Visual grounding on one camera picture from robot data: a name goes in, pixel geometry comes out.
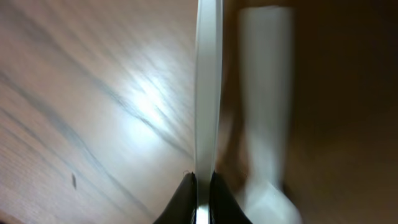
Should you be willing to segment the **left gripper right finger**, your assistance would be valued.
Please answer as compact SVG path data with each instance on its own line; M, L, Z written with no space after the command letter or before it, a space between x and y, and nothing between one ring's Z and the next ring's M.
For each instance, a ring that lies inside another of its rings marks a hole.
M251 224L230 192L226 182L216 172L210 183L211 224Z

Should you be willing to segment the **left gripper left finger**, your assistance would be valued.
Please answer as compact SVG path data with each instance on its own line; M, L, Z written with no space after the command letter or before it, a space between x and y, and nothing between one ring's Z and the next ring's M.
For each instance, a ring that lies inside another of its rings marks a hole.
M154 224L196 224L197 179L187 173Z

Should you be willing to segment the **white plastic spoon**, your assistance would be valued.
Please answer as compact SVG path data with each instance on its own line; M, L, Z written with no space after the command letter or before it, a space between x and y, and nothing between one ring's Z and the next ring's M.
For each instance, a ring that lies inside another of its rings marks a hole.
M249 176L238 202L252 223L301 223L282 191L293 79L293 10L267 6L239 15Z
M223 60L223 0L199 0L195 67L196 222L210 223L210 182L215 168Z

